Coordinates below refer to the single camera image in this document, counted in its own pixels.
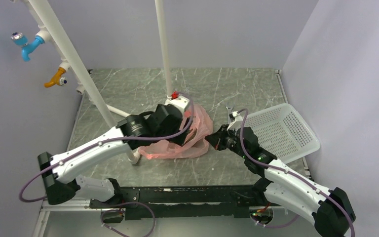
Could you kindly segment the pink plastic bag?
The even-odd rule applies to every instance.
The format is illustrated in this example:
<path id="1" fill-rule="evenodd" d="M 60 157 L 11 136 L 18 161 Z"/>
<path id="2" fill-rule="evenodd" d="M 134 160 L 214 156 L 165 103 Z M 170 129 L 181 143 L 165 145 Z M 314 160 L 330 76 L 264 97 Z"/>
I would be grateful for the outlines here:
<path id="1" fill-rule="evenodd" d="M 213 122 L 206 110 L 200 105 L 194 105 L 195 111 L 187 111 L 184 118 L 193 115 L 193 121 L 182 146 L 161 140 L 146 147 L 140 147 L 138 152 L 147 159 L 197 158 L 207 153 L 209 143 L 205 140 L 213 132 Z"/>

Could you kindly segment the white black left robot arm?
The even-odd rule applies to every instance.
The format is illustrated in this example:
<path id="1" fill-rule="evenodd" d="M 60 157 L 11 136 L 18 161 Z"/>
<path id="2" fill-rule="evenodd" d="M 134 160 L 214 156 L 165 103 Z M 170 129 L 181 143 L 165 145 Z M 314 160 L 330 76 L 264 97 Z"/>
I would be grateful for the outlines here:
<path id="1" fill-rule="evenodd" d="M 38 161 L 48 203 L 57 205 L 73 198 L 89 198 L 109 207 L 118 206 L 123 202 L 123 194 L 116 179 L 99 180 L 81 173 L 101 161 L 161 140 L 182 146 L 191 124 L 184 113 L 191 107 L 190 103 L 159 104 L 155 111 L 130 115 L 76 149 L 58 155 L 40 154 Z"/>

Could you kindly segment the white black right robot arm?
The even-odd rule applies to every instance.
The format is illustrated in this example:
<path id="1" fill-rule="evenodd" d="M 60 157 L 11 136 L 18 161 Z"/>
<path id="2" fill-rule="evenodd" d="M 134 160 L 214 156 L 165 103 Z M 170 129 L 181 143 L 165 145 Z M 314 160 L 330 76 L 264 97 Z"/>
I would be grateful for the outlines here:
<path id="1" fill-rule="evenodd" d="M 253 186 L 252 198 L 258 205 L 278 204 L 311 223 L 323 237 L 355 236 L 355 213 L 346 192 L 329 189 L 306 179 L 274 154 L 259 145 L 251 128 L 227 130 L 223 125 L 205 137 L 217 151 L 229 149 L 244 158 L 246 167 L 260 180 Z"/>

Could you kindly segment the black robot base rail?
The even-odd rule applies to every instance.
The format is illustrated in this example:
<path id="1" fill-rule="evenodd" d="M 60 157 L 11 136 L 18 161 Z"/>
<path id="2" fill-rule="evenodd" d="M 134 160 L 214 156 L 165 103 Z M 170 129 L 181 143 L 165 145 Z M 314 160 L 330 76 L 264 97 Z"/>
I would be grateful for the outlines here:
<path id="1" fill-rule="evenodd" d="M 102 214 L 107 224 L 123 220 L 151 218 L 232 216 L 248 218 L 251 213 L 266 207 L 267 202 L 254 198 L 250 185 L 122 187 L 122 203 L 106 204 L 93 199 L 74 198 L 51 205 L 44 201 L 45 211 L 92 211 Z"/>

